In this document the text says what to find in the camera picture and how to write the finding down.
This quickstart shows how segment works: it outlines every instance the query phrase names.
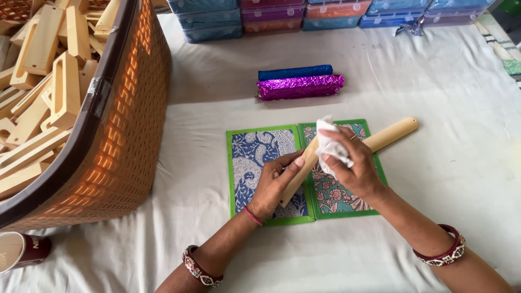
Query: hand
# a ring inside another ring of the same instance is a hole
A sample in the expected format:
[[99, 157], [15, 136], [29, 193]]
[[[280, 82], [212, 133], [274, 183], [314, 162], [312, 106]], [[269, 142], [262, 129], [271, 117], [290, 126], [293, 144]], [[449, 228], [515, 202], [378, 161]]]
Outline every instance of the hand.
[[247, 205], [248, 210], [261, 222], [273, 215], [282, 193], [304, 166], [304, 159], [301, 157], [303, 152], [302, 149], [264, 163], [255, 194]]
[[320, 133], [340, 142], [349, 151], [349, 158], [354, 165], [349, 169], [330, 155], [323, 155], [322, 160], [334, 171], [338, 181], [359, 198], [367, 201], [382, 195], [387, 186], [383, 184], [376, 171], [371, 149], [358, 137], [351, 140], [355, 134], [349, 128], [337, 128], [340, 132], [321, 130]]

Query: white cloth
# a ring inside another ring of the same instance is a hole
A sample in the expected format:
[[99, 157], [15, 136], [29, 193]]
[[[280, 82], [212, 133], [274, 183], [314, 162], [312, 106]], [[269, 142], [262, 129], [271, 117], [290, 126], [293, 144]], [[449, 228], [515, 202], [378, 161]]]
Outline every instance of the white cloth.
[[[372, 133], [420, 128], [378, 153], [389, 185], [521, 285], [521, 92], [474, 26], [299, 32], [186, 44], [172, 51], [169, 105], [151, 196], [123, 218], [32, 231], [43, 263], [0, 276], [2, 293], [152, 293], [230, 217], [226, 130], [364, 118]], [[258, 70], [332, 64], [337, 96], [260, 102]], [[255, 231], [212, 293], [448, 292], [381, 216]]]
[[331, 115], [327, 115], [326, 117], [317, 120], [318, 148], [315, 151], [315, 154], [318, 156], [318, 163], [322, 167], [322, 170], [337, 179], [334, 171], [331, 170], [324, 160], [322, 160], [322, 155], [327, 154], [337, 158], [340, 162], [344, 163], [347, 168], [351, 168], [354, 162], [349, 159], [348, 150], [340, 142], [334, 141], [330, 137], [321, 134], [321, 129], [338, 132], [337, 127], [333, 125], [333, 118], [331, 118]]

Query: fabric-covered board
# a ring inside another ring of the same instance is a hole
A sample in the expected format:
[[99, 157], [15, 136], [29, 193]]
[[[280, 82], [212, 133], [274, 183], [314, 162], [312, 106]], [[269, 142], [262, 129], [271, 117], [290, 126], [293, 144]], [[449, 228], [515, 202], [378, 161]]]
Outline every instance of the fabric-covered board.
[[[335, 124], [350, 128], [361, 140], [371, 134], [365, 119], [335, 121]], [[299, 136], [302, 144], [307, 146], [317, 135], [316, 123], [299, 124]], [[387, 184], [378, 155], [374, 154], [376, 170], [380, 179]], [[305, 193], [309, 194], [316, 219], [356, 217], [378, 215], [366, 202], [345, 189], [340, 182], [324, 173], [317, 164], [304, 181]]]
[[[226, 132], [233, 217], [250, 202], [266, 161], [301, 148], [296, 125], [232, 130]], [[309, 193], [299, 188], [289, 204], [278, 206], [265, 226], [290, 225], [315, 220]]]

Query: fingernail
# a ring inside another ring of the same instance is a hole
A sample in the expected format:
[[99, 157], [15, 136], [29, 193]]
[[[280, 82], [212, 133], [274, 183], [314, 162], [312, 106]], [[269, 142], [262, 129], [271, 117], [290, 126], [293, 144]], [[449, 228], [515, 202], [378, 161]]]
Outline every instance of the fingernail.
[[305, 163], [304, 158], [301, 157], [301, 156], [298, 157], [298, 158], [296, 158], [295, 161], [293, 161], [293, 162], [294, 162], [295, 165], [297, 165], [298, 167], [302, 167], [302, 166], [304, 166], [304, 163]]

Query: maroon bangle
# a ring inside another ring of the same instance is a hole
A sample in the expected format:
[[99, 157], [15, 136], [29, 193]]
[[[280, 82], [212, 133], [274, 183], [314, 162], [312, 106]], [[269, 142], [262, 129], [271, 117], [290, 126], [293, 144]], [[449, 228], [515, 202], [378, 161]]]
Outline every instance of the maroon bangle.
[[444, 266], [449, 265], [459, 259], [463, 253], [465, 252], [465, 238], [452, 226], [449, 225], [438, 225], [443, 228], [443, 230], [454, 234], [454, 244], [452, 244], [451, 249], [449, 249], [446, 253], [437, 255], [435, 257], [427, 257], [423, 254], [418, 253], [413, 249], [414, 254], [424, 263], [433, 265], [433, 266]]
[[243, 210], [246, 214], [248, 214], [248, 216], [250, 216], [250, 218], [252, 218], [252, 220], [254, 220], [257, 224], [259, 224], [259, 225], [262, 227], [262, 222], [261, 222], [259, 219], [257, 219], [257, 217], [254, 216], [254, 215], [252, 214], [252, 212], [250, 212], [250, 210], [248, 210], [248, 208], [247, 208], [246, 206], [243, 206], [243, 207], [242, 207], [242, 210]]
[[187, 267], [188, 271], [194, 276], [196, 279], [201, 281], [206, 286], [217, 287], [222, 283], [224, 279], [224, 275], [220, 277], [210, 277], [208, 273], [206, 273], [195, 261], [192, 257], [192, 253], [199, 248], [199, 246], [190, 245], [183, 252], [183, 263], [184, 266]]

